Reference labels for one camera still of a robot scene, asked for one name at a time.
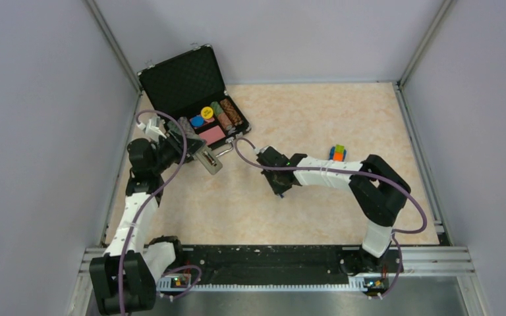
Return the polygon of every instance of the wooden table surface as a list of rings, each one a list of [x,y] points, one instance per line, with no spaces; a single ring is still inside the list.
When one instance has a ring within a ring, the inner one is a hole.
[[[399,234],[401,244],[438,244],[433,217],[416,167],[393,86],[375,84],[281,84],[228,86],[229,95],[252,126],[246,136],[257,147],[271,145],[294,153],[328,159],[335,144],[346,147],[347,161],[380,155],[410,185],[428,214],[427,229]],[[145,96],[141,109],[151,109]],[[143,137],[136,129],[133,138]],[[254,161],[253,151],[240,143]],[[260,170],[235,152],[221,157],[224,167],[212,176],[199,162],[186,164],[166,187],[149,237],[178,236],[184,244],[360,244],[367,218],[354,196],[323,187],[294,187],[281,199],[273,194]],[[125,206],[130,165],[120,175],[106,242],[119,225]],[[175,170],[163,174],[166,179]],[[407,202],[395,227],[421,224]]]

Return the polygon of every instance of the yellow disc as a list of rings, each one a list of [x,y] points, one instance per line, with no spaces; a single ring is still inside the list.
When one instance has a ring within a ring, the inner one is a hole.
[[[211,107],[203,107],[201,110],[201,116],[203,119],[208,120],[214,115],[214,110]]]

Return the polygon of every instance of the metal handle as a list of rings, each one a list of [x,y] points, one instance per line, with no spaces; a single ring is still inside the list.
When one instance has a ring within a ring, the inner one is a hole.
[[[230,148],[226,149],[225,151],[220,151],[219,153],[216,154],[216,157],[221,157],[227,153],[229,153],[230,151],[234,150],[234,143],[229,143],[230,145]]]

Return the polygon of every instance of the gray floor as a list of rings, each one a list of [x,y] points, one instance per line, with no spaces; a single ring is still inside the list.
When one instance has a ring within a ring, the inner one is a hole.
[[[90,308],[89,315],[99,315]],[[467,315],[456,278],[402,278],[383,301],[361,300],[344,292],[193,293],[179,301],[159,300],[134,316],[337,316]]]

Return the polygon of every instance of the blue disc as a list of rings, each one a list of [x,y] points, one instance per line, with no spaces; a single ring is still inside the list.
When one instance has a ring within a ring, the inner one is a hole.
[[[204,118],[202,118],[200,115],[197,115],[196,117],[191,119],[191,125],[193,127],[199,127],[204,124]]]

